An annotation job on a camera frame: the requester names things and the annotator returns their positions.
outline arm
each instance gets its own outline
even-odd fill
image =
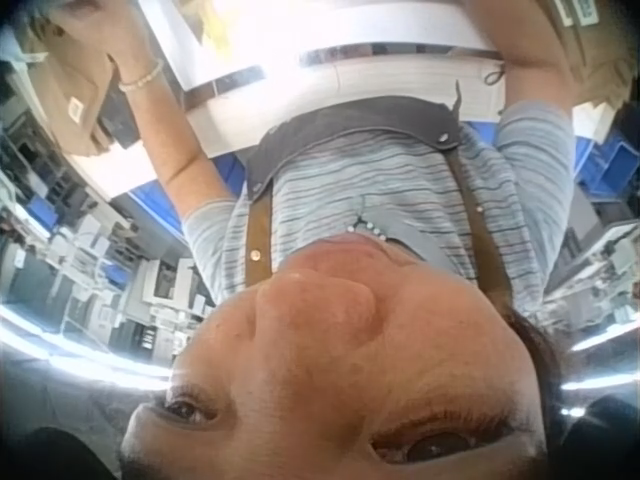
[[[145,46],[116,62],[125,84],[156,66]],[[212,200],[233,198],[162,75],[127,97],[158,180],[183,220]]]
[[[109,54],[125,84],[144,78],[156,66],[146,30],[127,0],[75,0],[53,10],[51,19]],[[127,97],[158,180],[183,220],[208,202],[233,198],[163,75]]]
[[[564,49],[536,0],[465,0],[505,61],[506,107],[537,100],[571,114],[575,85]]]

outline apron strap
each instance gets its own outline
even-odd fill
[[[507,315],[513,305],[513,292],[498,246],[487,227],[483,209],[465,180],[458,150],[445,152],[444,158],[460,189],[467,213],[473,256],[478,274],[478,287],[501,315]]]
[[[249,208],[246,252],[244,259],[245,285],[250,287],[271,277],[271,216],[273,192],[269,182],[264,192]]]

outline bracelet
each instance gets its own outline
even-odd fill
[[[142,77],[140,80],[138,80],[137,82],[133,82],[133,83],[119,83],[118,84],[118,88],[120,89],[121,92],[124,93],[129,93],[129,92],[133,92],[134,90],[139,90],[142,87],[144,87],[147,83],[151,82],[154,78],[156,78],[158,75],[160,75],[160,73],[162,72],[162,69],[164,68],[164,61],[162,60],[158,60],[158,64],[156,65],[156,67],[151,71],[151,73],[145,77]]]

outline hand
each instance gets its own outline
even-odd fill
[[[73,0],[54,8],[49,17],[116,62],[148,49],[146,26],[127,0]]]

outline fluorescent light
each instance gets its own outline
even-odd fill
[[[159,380],[114,371],[109,367],[87,361],[84,358],[72,358],[56,355],[49,359],[49,363],[53,367],[77,377],[92,381],[112,383],[124,388],[135,388],[139,390],[165,390],[169,387],[168,380]]]
[[[634,382],[640,382],[640,371],[622,373],[608,377],[590,378],[580,382],[569,382],[562,385],[563,390],[592,390],[597,388],[617,387]]]
[[[32,322],[25,320],[16,312],[9,310],[8,308],[5,308],[2,305],[0,305],[0,316],[2,318],[7,319],[14,325],[22,328],[26,332],[32,335],[37,335],[42,340],[52,345],[55,345],[56,347],[66,352],[73,353],[74,355],[78,355],[80,357],[93,360],[96,363],[99,363],[105,366],[120,368],[123,370],[130,370],[132,372],[136,372],[142,375],[148,375],[152,377],[168,378],[171,376],[170,368],[158,367],[156,365],[149,365],[146,363],[135,362],[127,358],[119,357],[112,353],[100,352],[98,350],[94,350],[92,348],[81,345],[77,342],[72,342],[71,340],[68,340],[59,334],[43,332],[42,329],[39,328],[37,325],[34,325]]]
[[[607,328],[606,332],[584,340],[583,342],[576,343],[571,348],[571,351],[579,352],[580,350],[586,350],[588,348],[595,347],[596,345],[600,345],[601,343],[608,342],[612,338],[619,337],[621,335],[624,335],[625,333],[640,328],[640,318],[638,317],[639,315],[635,314],[634,318],[636,320],[631,323],[611,325],[609,328]]]
[[[9,320],[14,325],[22,328],[23,330],[29,332],[32,335],[38,335],[38,336],[42,335],[42,329],[40,327],[38,327],[37,325],[34,325],[31,322],[27,322],[20,315],[9,310],[8,308],[5,308],[3,305],[0,305],[0,317],[3,317]]]
[[[42,338],[69,353],[88,358],[102,365],[131,370],[154,377],[171,376],[171,369],[169,368],[138,363],[126,358],[118,357],[112,353],[99,352],[89,347],[85,347],[84,345],[80,345],[79,343],[72,342],[61,335],[45,333],[42,335]]]
[[[5,330],[0,326],[0,340],[4,345],[8,345],[14,350],[24,353],[38,360],[46,360],[49,358],[49,353],[32,343],[28,342],[24,338],[19,337],[13,332]]]
[[[587,411],[584,408],[574,407],[574,408],[563,408],[560,411],[560,413],[562,413],[562,415],[568,415],[570,417],[580,418],[580,417],[584,417],[584,414],[587,413]]]

